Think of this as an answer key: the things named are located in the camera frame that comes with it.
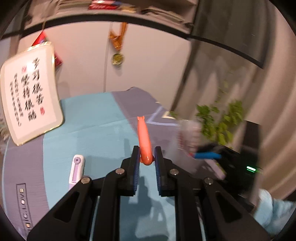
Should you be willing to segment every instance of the white toy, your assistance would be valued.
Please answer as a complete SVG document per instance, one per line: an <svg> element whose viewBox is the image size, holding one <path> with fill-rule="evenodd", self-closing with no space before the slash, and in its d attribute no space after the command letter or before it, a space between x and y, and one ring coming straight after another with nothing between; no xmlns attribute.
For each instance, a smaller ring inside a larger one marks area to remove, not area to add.
<svg viewBox="0 0 296 241"><path fill-rule="evenodd" d="M72 160L71 172L69 177L69 189L71 189L82 178L85 159L82 155L75 155Z"/></svg>

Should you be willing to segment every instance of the green light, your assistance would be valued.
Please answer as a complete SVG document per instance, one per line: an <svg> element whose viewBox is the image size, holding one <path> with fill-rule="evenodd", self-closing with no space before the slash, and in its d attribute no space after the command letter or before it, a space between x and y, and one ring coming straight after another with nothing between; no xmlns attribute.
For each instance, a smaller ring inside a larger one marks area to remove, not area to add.
<svg viewBox="0 0 296 241"><path fill-rule="evenodd" d="M250 170L252 170L252 171L256 171L256 169L255 168L252 168L252 167L247 167L247 169L250 169Z"/></svg>

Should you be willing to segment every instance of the book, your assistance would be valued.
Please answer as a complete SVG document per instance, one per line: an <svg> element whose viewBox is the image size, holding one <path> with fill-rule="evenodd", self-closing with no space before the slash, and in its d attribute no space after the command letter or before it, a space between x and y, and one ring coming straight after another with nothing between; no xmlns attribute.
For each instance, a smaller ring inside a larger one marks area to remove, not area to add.
<svg viewBox="0 0 296 241"><path fill-rule="evenodd" d="M116 9L118 9L118 6L93 3L93 4L89 5L89 9L95 9L95 10L96 9L116 10Z"/></svg>
<svg viewBox="0 0 296 241"><path fill-rule="evenodd" d="M104 4L104 5L120 6L122 4L122 2L112 1L112 0L92 0L91 4Z"/></svg>

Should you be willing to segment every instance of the blue pen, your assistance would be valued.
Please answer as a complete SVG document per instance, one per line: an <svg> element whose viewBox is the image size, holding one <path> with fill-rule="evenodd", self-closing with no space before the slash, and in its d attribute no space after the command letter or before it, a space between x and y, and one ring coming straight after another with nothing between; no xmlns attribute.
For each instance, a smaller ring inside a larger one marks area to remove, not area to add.
<svg viewBox="0 0 296 241"><path fill-rule="evenodd" d="M194 155L195 159L221 159L221 155L215 152L197 152Z"/></svg>

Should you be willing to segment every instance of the white cabinet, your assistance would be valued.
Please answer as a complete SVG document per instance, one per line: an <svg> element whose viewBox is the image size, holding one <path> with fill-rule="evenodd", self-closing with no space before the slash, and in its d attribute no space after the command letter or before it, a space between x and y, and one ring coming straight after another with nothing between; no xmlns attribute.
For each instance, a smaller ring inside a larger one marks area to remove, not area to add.
<svg viewBox="0 0 296 241"><path fill-rule="evenodd" d="M60 99L103 92L110 22L80 22L45 29L63 65L56 70ZM40 31L20 40L18 52L30 47Z"/></svg>
<svg viewBox="0 0 296 241"><path fill-rule="evenodd" d="M112 23L120 33L120 23ZM166 109L170 109L190 53L190 41L157 29L128 24L123 40L120 66L113 66L116 53L109 44L106 91L124 91L136 86L149 92Z"/></svg>

